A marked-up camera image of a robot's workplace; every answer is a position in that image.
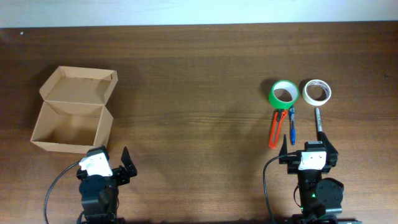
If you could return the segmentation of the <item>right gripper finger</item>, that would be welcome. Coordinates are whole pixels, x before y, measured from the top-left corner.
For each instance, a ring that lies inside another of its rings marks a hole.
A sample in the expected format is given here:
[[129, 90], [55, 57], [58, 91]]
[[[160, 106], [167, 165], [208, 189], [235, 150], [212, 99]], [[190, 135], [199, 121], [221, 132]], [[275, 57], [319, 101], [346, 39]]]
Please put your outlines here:
[[287, 137], [284, 135], [283, 143], [279, 152], [279, 156], [286, 156], [287, 155]]
[[327, 153], [337, 153], [337, 150], [334, 148], [334, 146], [328, 140], [326, 134], [323, 131], [317, 132], [317, 137], [318, 137], [318, 140], [323, 143]]

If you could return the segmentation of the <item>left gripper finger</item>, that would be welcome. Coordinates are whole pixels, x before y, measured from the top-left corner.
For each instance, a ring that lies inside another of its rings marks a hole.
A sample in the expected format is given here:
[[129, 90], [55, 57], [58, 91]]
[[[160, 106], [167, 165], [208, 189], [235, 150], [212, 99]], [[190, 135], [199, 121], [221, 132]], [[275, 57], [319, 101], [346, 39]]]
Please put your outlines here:
[[101, 153], [103, 153], [105, 155], [105, 158], [108, 161], [109, 160], [109, 154], [108, 154], [108, 151], [107, 151], [105, 146], [100, 146], [100, 147], [96, 147], [96, 148], [90, 149], [86, 153], [86, 157], [94, 156], [94, 155], [101, 154]]
[[128, 173], [136, 173], [136, 167], [131, 159], [128, 148], [125, 146], [121, 156], [121, 162]]

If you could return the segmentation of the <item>black marker pen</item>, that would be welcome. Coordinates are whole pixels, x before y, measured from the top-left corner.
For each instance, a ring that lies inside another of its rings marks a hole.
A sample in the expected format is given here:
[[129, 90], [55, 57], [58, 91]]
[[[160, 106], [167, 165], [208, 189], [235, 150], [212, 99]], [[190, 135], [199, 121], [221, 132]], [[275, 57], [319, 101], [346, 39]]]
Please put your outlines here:
[[320, 109], [319, 108], [315, 108], [315, 116], [316, 116], [316, 124], [317, 124], [317, 131], [318, 132], [322, 132], [322, 120], [321, 120], [321, 116], [320, 116]]

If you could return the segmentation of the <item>orange utility knife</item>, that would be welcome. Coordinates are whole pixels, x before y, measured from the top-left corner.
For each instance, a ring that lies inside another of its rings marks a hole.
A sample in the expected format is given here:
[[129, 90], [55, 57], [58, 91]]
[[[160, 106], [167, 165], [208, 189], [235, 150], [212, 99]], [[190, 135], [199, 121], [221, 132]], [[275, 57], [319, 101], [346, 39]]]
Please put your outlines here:
[[277, 147], [282, 123], [287, 114], [288, 114], [287, 110], [277, 109], [274, 111], [271, 133], [269, 138], [269, 147], [271, 149], [275, 149]]

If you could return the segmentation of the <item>brown cardboard box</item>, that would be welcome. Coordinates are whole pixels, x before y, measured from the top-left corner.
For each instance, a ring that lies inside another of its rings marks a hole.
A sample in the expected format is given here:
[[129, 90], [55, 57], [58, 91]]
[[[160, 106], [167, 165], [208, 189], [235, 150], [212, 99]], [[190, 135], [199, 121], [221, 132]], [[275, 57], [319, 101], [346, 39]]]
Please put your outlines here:
[[77, 154], [107, 146], [113, 116], [106, 104], [117, 82], [115, 70], [59, 66], [39, 90], [44, 102], [31, 143]]

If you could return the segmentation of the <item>green tape roll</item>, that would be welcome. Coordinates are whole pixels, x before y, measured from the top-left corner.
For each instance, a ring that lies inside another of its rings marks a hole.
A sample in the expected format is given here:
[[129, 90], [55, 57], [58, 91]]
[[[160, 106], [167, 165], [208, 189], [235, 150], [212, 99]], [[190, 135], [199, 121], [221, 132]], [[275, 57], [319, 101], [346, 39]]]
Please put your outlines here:
[[275, 109], [289, 109], [299, 98], [299, 89], [288, 80], [275, 82], [269, 93], [269, 103]]

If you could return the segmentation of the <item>cream masking tape roll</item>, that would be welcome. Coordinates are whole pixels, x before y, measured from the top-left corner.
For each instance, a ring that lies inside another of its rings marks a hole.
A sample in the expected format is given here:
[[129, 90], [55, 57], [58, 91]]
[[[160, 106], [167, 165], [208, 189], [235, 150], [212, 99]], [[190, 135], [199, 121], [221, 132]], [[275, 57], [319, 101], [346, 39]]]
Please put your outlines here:
[[310, 80], [305, 84], [302, 95], [308, 104], [321, 106], [331, 98], [331, 88], [323, 80]]

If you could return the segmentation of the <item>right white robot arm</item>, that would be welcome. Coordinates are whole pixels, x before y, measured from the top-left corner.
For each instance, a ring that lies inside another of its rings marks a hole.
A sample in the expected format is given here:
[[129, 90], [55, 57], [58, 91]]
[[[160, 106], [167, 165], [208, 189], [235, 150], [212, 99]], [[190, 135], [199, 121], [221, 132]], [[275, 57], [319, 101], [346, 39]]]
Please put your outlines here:
[[338, 151], [330, 143], [326, 134], [318, 133], [317, 141], [305, 143], [305, 149], [287, 152], [287, 140], [283, 141], [279, 152], [279, 163], [287, 165], [288, 174], [296, 174], [296, 190], [300, 196], [300, 214], [294, 214], [285, 223], [293, 224], [355, 224], [354, 218], [339, 219], [343, 209], [344, 185], [333, 178], [323, 178], [336, 166]]

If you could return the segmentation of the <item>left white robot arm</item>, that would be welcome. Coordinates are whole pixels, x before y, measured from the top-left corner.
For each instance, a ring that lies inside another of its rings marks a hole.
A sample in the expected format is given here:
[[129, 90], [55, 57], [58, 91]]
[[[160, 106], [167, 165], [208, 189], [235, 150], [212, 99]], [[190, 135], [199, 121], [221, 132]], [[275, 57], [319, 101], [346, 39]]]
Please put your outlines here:
[[105, 146], [90, 149], [78, 163], [76, 177], [81, 181], [79, 192], [84, 223], [126, 223], [118, 217], [119, 186], [130, 183], [137, 169], [128, 148], [123, 149], [122, 165], [111, 168]]

